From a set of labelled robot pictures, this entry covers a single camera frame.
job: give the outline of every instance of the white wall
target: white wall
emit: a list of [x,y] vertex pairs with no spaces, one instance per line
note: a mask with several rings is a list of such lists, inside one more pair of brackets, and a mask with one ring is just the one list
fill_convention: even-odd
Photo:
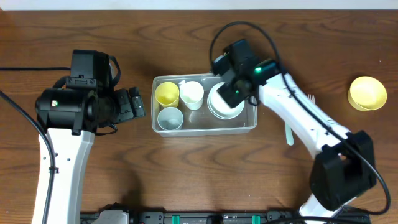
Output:
[[398,9],[398,0],[0,0],[3,10]]

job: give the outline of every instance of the wooden table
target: wooden table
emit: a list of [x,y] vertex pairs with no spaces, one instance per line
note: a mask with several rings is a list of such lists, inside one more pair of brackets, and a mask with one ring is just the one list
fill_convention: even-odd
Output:
[[[0,12],[0,67],[68,67],[73,49],[115,55],[118,88],[139,86],[147,116],[97,137],[86,168],[83,211],[121,202],[132,207],[180,210],[299,208],[310,195],[312,159],[295,136],[285,140],[283,121],[259,107],[248,134],[162,138],[150,121],[152,81],[159,75],[206,73],[208,47],[228,22],[252,21],[275,39],[285,64],[306,93],[352,132],[374,140],[377,168],[392,195],[387,215],[398,222],[398,17],[396,11],[53,11]],[[267,42],[247,27],[226,31],[215,51],[240,38],[262,57]],[[1,72],[0,89],[35,116],[34,102],[68,72]],[[383,82],[386,105],[353,109],[349,84],[369,75]],[[34,128],[0,100],[0,223],[30,223],[39,175]],[[353,205],[384,206],[378,184]]]

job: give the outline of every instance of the gray bin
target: gray bin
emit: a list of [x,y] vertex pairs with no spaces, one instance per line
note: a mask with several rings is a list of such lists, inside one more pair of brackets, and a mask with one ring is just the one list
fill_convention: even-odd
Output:
[[[179,83],[196,81],[200,83],[205,89],[203,105],[198,110],[192,111],[185,106],[180,98],[178,109],[184,115],[184,122],[181,130],[170,131],[163,130],[157,124],[157,115],[163,109],[162,106],[155,99],[155,90],[163,82],[172,82],[179,87]],[[198,75],[168,75],[156,77],[152,85],[152,99],[151,99],[151,116],[152,128],[155,132],[163,137],[179,137],[179,136],[204,136],[217,134],[242,134],[248,133],[257,126],[257,108],[245,101],[242,113],[236,118],[229,120],[221,120],[216,118],[207,107],[207,96],[211,88],[222,82],[221,77],[216,77],[213,74],[198,74]]]

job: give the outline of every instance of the gray cup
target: gray cup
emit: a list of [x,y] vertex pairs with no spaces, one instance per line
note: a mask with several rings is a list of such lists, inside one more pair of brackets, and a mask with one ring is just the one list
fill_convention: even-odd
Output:
[[164,108],[157,116],[157,123],[164,130],[181,130],[184,116],[174,107]]

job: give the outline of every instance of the yellow cup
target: yellow cup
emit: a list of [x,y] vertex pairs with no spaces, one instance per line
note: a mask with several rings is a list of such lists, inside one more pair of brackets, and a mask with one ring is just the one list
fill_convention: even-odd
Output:
[[172,82],[160,84],[155,91],[156,101],[164,108],[177,107],[180,97],[178,86]]
[[348,90],[348,101],[360,111],[377,110],[386,103],[387,91],[379,80],[359,77],[352,82]]

